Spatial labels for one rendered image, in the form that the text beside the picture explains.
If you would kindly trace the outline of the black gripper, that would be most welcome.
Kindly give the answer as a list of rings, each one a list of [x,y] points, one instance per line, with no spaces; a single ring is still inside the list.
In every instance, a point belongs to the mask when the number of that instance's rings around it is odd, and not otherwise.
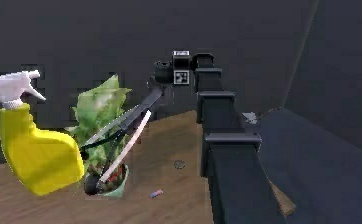
[[[128,143],[124,146],[122,152],[112,163],[109,163],[106,166],[106,170],[102,173],[102,175],[91,175],[86,178],[84,191],[87,195],[97,195],[105,192],[105,186],[109,182],[113,172],[122,163],[148,123],[152,114],[149,109],[164,95],[165,89],[172,83],[172,81],[173,64],[170,61],[155,62],[153,74],[149,77],[147,82],[147,86],[150,90],[149,95],[138,106],[134,106],[133,108],[125,111],[122,115],[102,127],[80,147],[82,159],[87,160],[89,158],[89,154],[86,150],[95,147],[96,142],[99,141],[101,137],[105,137],[112,128],[117,127],[120,124],[119,127],[122,130],[128,131],[143,118],[136,131],[131,135]]]

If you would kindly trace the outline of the yellow spray bottle white trigger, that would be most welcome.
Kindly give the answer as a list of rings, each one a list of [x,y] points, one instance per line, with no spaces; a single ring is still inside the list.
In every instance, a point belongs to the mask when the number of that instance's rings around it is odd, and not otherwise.
[[[85,174],[79,146],[68,134],[40,129],[21,96],[27,92],[43,99],[31,84],[40,72],[19,71],[0,75],[0,143],[13,174],[31,193],[47,195]]]

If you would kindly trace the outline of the brown wooden dining table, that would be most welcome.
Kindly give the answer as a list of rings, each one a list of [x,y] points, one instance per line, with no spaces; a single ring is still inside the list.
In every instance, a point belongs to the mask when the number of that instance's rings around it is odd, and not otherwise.
[[[80,184],[37,197],[2,164],[0,224],[213,224],[208,183],[199,176],[201,133],[194,111],[150,123],[126,157],[122,198],[89,197]],[[176,169],[176,160],[185,167]]]

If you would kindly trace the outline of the green house plant in pot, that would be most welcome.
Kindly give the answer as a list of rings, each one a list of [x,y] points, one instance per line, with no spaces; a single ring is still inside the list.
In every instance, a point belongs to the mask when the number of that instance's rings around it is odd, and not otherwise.
[[[76,105],[72,108],[77,124],[66,127],[65,131],[81,147],[102,127],[126,111],[124,103],[129,92],[129,88],[120,86],[119,76],[113,74],[97,87],[80,93]],[[85,167],[84,185],[87,177],[102,175],[106,166],[116,159],[126,145],[128,135],[119,134],[118,129],[118,126],[112,128],[105,137],[101,137],[96,142],[95,147],[86,150],[89,158],[83,160]],[[124,164],[119,165],[105,186],[105,192],[97,195],[121,197],[127,175],[128,167]]]

